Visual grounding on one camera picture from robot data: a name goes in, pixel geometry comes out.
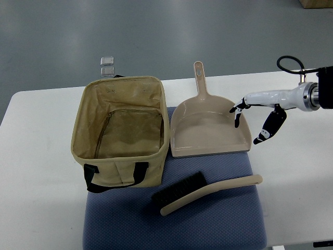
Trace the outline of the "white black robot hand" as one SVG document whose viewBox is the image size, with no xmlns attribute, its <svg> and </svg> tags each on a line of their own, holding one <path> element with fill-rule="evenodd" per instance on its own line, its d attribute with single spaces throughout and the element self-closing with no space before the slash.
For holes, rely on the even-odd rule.
<svg viewBox="0 0 333 250">
<path fill-rule="evenodd" d="M 300 83 L 292 90 L 274 90 L 249 93 L 245 95 L 231 109 L 235 114 L 234 126 L 240 125 L 240 116 L 244 109 L 252 106 L 273 108 L 263 124 L 261 132 L 253 140 L 255 145 L 272 138 L 287 119 L 286 110 L 299 109 L 301 111 L 316 111 L 319 105 L 319 88 L 315 82 Z"/>
</svg>

